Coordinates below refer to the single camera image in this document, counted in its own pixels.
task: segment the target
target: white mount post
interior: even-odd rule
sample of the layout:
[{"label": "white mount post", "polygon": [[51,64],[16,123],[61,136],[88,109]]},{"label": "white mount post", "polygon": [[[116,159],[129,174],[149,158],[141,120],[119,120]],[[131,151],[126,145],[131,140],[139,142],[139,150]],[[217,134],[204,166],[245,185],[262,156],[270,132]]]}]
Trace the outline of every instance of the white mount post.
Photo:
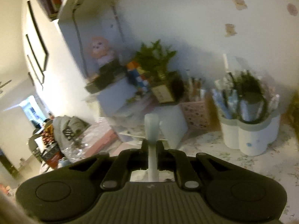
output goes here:
[{"label": "white mount post", "polygon": [[149,182],[159,182],[157,166],[156,142],[160,132],[160,121],[157,114],[146,114],[144,117],[145,135],[149,143]]}]

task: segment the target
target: toy figure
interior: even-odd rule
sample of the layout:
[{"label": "toy figure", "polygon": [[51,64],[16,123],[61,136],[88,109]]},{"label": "toy figure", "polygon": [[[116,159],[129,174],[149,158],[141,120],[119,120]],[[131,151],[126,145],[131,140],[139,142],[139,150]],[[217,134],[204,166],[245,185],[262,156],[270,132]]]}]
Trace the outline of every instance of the toy figure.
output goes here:
[{"label": "toy figure", "polygon": [[92,58],[97,60],[100,67],[115,59],[114,51],[108,46],[108,40],[103,37],[92,38]]}]

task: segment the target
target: framed picture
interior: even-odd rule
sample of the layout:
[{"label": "framed picture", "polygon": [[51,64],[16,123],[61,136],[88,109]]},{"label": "framed picture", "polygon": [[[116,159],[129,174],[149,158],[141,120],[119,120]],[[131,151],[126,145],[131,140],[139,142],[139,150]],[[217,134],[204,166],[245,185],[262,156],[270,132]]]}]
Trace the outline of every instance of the framed picture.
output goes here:
[{"label": "framed picture", "polygon": [[34,74],[35,74],[37,80],[39,81],[40,84],[43,84],[44,83],[44,72],[43,72],[42,68],[40,67],[40,65],[38,64],[38,62],[37,62],[37,58],[36,58],[36,55],[35,55],[34,50],[32,48],[32,44],[30,42],[28,34],[26,34],[26,39],[27,39],[29,48],[30,48],[32,56],[33,56],[33,60],[30,59],[29,55],[27,55],[27,58],[29,60],[29,63],[31,65],[33,71],[34,71]]},{"label": "framed picture", "polygon": [[44,72],[47,69],[47,62],[49,53],[47,47],[42,39],[41,33],[38,29],[38,25],[36,23],[32,5],[30,1],[27,1],[27,14],[26,14],[26,22],[27,22],[27,40],[30,45],[30,49],[36,60],[39,69]]},{"label": "framed picture", "polygon": [[28,77],[29,77],[29,79],[30,79],[30,81],[31,81],[31,83],[32,83],[32,86],[35,86],[35,84],[34,84],[34,80],[33,80],[32,76],[31,76],[31,73],[30,73],[30,72],[28,72]]},{"label": "framed picture", "polygon": [[31,66],[31,70],[33,71],[33,73],[34,73],[36,79],[38,80],[39,84],[40,84],[41,87],[43,88],[42,82],[40,81],[40,79],[39,79],[39,77],[38,77],[38,73],[36,72],[35,67],[34,67],[34,65],[32,64],[32,61],[31,61],[29,55],[27,55],[27,59],[28,59],[29,64],[30,64],[30,66]]}]

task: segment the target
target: ceiling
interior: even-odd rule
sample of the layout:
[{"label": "ceiling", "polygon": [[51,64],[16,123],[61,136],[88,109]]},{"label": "ceiling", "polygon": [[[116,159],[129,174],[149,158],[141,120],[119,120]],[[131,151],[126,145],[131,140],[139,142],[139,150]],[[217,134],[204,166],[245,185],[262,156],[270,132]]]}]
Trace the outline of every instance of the ceiling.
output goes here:
[{"label": "ceiling", "polygon": [[10,91],[27,78],[21,32],[22,0],[0,0],[0,81],[12,82],[2,88]]}]

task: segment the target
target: black cord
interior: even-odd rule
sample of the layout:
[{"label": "black cord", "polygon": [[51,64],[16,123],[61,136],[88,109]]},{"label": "black cord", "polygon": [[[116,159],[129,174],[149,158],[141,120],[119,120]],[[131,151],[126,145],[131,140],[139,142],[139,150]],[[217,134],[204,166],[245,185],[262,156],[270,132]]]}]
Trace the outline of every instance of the black cord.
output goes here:
[{"label": "black cord", "polygon": [[77,25],[77,22],[76,22],[76,19],[75,19],[75,11],[76,10],[77,10],[77,8],[74,8],[73,11],[72,11],[72,19],[73,19],[73,22],[74,22],[74,25],[75,25],[75,30],[76,30],[78,41],[79,41],[80,55],[81,55],[82,62],[83,62],[83,69],[84,69],[84,72],[85,72],[85,76],[86,76],[86,78],[89,78],[89,73],[88,73],[88,70],[87,70],[87,65],[86,65],[86,61],[85,61],[85,57],[84,57],[84,50],[83,50],[83,45],[82,45],[82,41],[81,41],[81,36],[80,36],[78,25]]},{"label": "black cord", "polygon": [[118,18],[117,12],[116,12],[115,4],[112,3],[111,7],[112,7],[114,19],[115,19],[116,24],[117,24],[118,31],[119,31],[119,33],[121,35],[121,40],[122,40],[123,43],[125,43],[125,36],[124,36],[123,30],[121,28],[121,23],[119,22],[119,18]]}]

